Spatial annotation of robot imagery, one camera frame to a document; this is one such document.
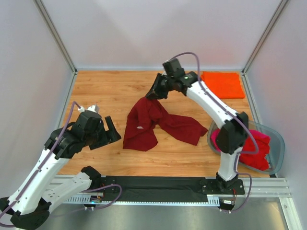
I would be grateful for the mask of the dark red t shirt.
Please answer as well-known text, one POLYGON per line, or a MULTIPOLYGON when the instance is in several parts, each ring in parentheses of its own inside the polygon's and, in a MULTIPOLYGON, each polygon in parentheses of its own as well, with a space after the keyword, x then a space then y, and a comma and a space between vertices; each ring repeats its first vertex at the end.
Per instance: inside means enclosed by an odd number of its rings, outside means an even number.
POLYGON ((173 138, 196 146, 208 129, 189 116, 170 114, 158 100, 142 97, 127 116, 123 149, 148 151, 158 144, 154 129, 159 126, 173 138))

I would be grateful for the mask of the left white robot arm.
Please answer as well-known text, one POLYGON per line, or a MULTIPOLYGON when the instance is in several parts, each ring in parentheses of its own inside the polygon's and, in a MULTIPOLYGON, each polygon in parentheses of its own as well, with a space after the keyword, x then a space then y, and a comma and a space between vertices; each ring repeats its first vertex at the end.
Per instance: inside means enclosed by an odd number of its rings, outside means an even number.
POLYGON ((47 186, 84 147, 94 150, 120 139, 110 116, 103 120, 97 112, 81 112, 75 122, 50 134, 26 180, 13 195, 1 198, 1 215, 11 216, 11 228, 36 230, 73 195, 104 190, 101 174, 91 166, 82 168, 76 176, 49 191, 47 186))

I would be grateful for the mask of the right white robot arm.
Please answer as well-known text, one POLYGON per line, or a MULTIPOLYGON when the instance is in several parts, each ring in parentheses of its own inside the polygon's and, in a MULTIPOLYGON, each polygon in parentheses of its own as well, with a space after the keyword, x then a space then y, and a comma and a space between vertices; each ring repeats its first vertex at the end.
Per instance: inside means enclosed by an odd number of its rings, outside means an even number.
POLYGON ((230 188, 238 180, 235 168, 239 152, 248 137, 248 115, 226 106, 192 71, 174 76, 168 76, 165 72, 158 73, 146 98, 166 99, 170 91, 180 92, 196 102, 220 129, 215 139, 220 150, 220 167, 216 173, 216 180, 221 190, 230 188))

